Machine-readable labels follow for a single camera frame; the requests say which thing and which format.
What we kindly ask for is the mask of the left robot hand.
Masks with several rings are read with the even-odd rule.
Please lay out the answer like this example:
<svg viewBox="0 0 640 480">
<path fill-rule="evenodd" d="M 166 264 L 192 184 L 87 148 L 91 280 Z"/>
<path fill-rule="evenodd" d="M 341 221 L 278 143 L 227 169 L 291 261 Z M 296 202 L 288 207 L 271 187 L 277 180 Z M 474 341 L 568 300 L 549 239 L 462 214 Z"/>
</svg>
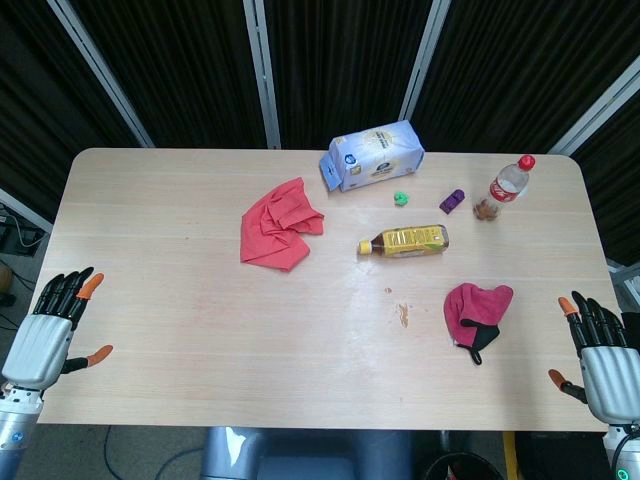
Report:
<svg viewBox="0 0 640 480">
<path fill-rule="evenodd" d="M 68 356 L 86 307 L 103 281 L 102 273 L 88 267 L 58 274 L 44 286 L 18 327 L 2 368 L 5 396 L 17 390 L 44 392 L 60 376 L 93 367 L 113 352 L 111 345 L 104 345 L 90 355 Z"/>
</svg>

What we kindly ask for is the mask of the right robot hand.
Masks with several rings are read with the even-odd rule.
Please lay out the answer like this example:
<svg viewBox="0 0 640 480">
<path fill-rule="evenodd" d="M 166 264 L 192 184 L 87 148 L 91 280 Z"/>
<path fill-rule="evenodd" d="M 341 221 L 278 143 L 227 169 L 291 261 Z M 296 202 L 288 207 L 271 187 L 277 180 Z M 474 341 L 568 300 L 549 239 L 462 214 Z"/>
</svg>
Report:
<svg viewBox="0 0 640 480">
<path fill-rule="evenodd" d="M 627 329 L 612 311 L 595 299 L 573 291 L 560 297 L 583 384 L 576 385 L 559 371 L 548 376 L 562 393 L 587 405 L 599 421 L 627 431 L 639 428 L 639 351 Z"/>
</svg>

